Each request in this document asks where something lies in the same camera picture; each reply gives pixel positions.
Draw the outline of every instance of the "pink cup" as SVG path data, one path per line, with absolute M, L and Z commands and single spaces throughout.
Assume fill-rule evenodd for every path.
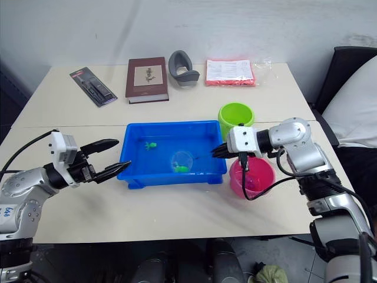
M 245 189 L 250 198 L 255 197 L 275 182 L 275 172 L 271 165 L 263 158 L 248 157 L 249 171 L 246 172 Z M 242 191 L 242 167 L 238 160 L 233 162 L 229 170 L 230 187 L 244 199 Z

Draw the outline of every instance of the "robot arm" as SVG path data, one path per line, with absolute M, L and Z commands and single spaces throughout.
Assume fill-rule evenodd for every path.
M 118 144 L 118 140 L 100 140 L 78 147 L 72 136 L 52 132 L 49 144 L 53 162 L 22 171 L 5 181 L 0 191 L 0 282 L 22 282 L 29 276 L 32 262 L 32 237 L 41 218 L 42 206 L 60 189 L 80 183 L 101 183 L 131 162 L 116 163 L 96 173 L 87 158 Z
M 287 152 L 292 173 L 280 164 L 283 149 Z M 252 127 L 238 126 L 230 130 L 227 142 L 213 150 L 213 156 L 231 158 L 238 156 L 244 171 L 249 170 L 247 155 L 261 156 L 268 153 L 276 157 L 279 168 L 293 176 L 305 195 L 309 212 L 316 218 L 310 224 L 310 232 L 317 254 L 326 262 L 325 282 L 360 282 L 363 270 L 372 269 L 377 280 L 376 261 L 369 258 L 368 266 L 361 266 L 359 238 L 373 233 L 349 191 L 341 186 L 328 158 L 311 139 L 310 124 L 299 118 L 292 118 L 269 130 L 257 131 Z M 368 246 L 375 256 L 375 245 Z

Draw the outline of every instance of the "black chair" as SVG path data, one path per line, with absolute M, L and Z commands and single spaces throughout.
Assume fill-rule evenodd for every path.
M 332 146 L 338 146 L 339 142 L 322 117 L 322 113 L 353 73 L 374 56 L 377 56 L 377 48 L 355 46 L 334 48 L 334 55 L 318 98 L 314 104 L 309 104 Z

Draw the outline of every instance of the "gray plastic object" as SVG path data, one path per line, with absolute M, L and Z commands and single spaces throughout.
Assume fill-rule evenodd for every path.
M 178 75 L 177 70 L 180 67 L 186 67 L 187 72 Z M 169 72 L 182 87 L 195 85 L 200 76 L 198 71 L 193 70 L 193 64 L 191 63 L 191 60 L 186 52 L 183 50 L 177 50 L 170 56 Z

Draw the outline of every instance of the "lime green cup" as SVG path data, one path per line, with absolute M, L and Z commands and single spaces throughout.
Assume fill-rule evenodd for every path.
M 224 105 L 218 115 L 221 128 L 221 136 L 226 141 L 231 128 L 243 123 L 244 126 L 251 126 L 254 123 L 254 112 L 247 105 L 232 102 Z

